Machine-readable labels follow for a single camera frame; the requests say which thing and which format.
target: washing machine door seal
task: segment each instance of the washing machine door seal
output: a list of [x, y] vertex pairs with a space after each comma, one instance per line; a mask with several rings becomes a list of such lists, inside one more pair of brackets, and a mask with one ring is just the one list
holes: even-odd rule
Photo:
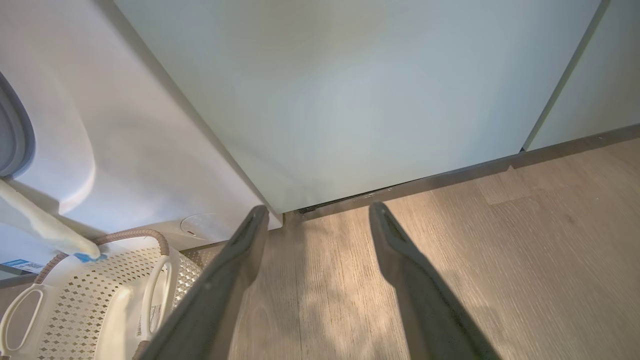
[[35, 137], [18, 95], [0, 72], [0, 177], [12, 178], [29, 165]]

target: floor board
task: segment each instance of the floor board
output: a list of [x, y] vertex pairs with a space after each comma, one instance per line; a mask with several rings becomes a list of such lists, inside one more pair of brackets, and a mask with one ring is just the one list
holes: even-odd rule
[[[545, 151], [386, 203], [503, 358], [637, 358], [640, 139]], [[230, 357], [407, 358], [367, 208], [316, 211], [270, 232]]]

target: barcode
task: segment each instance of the barcode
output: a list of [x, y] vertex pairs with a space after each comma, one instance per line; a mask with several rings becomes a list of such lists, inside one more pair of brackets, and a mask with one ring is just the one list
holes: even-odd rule
[[[151, 319], [150, 328], [151, 331], [155, 330], [158, 326], [158, 318], [160, 317], [160, 305], [154, 305], [151, 307], [151, 314], [149, 318]], [[136, 331], [136, 336], [142, 336], [142, 315], [138, 318], [138, 331]]]
[[3, 263], [2, 265], [10, 266], [12, 268], [16, 268], [16, 269], [20, 269], [20, 270], [25, 270], [25, 271], [28, 271], [28, 272], [33, 272], [35, 274], [40, 272], [40, 269], [42, 269], [44, 267], [43, 265], [32, 263], [30, 261], [26, 261], [26, 260], [23, 260], [23, 259], [17, 259], [17, 260], [9, 261], [7, 263]]

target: washing machine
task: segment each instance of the washing machine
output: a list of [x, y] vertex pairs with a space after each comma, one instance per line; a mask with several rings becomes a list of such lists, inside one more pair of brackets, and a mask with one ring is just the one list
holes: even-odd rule
[[[266, 203], [112, 2], [0, 2], [0, 49], [0, 177], [83, 236], [150, 227], [186, 249]], [[0, 211], [0, 263], [55, 255]]]

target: perforated basket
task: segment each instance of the perforated basket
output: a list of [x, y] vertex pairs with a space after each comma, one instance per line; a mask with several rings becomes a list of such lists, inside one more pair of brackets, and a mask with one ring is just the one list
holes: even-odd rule
[[[131, 359], [180, 302], [201, 269], [153, 230], [107, 235], [96, 263], [56, 256], [9, 306], [0, 350], [11, 359]], [[23, 338], [8, 335], [32, 293], [38, 304]]]

